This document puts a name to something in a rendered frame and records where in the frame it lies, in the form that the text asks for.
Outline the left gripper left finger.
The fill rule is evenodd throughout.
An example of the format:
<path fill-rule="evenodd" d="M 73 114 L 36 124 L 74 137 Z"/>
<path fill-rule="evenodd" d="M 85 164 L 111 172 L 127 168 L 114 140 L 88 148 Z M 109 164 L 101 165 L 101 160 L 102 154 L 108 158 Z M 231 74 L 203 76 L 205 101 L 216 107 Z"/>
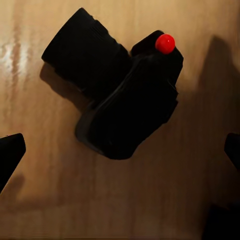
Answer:
<path fill-rule="evenodd" d="M 22 133 L 0 138 L 0 193 L 26 153 Z"/>

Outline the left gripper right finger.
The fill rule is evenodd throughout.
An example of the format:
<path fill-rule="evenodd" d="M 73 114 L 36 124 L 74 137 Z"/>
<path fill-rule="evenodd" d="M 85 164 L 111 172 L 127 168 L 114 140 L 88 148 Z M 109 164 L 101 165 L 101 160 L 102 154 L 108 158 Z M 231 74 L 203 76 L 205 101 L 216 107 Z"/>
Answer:
<path fill-rule="evenodd" d="M 240 173 L 240 135 L 229 133 L 227 135 L 224 151 Z"/>

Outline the digital camera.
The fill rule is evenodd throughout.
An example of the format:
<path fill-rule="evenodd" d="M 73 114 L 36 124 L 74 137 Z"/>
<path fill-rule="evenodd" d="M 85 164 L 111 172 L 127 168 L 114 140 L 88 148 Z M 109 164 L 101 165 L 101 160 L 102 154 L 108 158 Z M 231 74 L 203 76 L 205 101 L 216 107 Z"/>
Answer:
<path fill-rule="evenodd" d="M 128 50 L 83 7 L 49 43 L 41 58 L 89 99 L 76 138 L 112 160 L 128 160 L 178 105 L 176 82 L 184 57 L 157 30 Z"/>

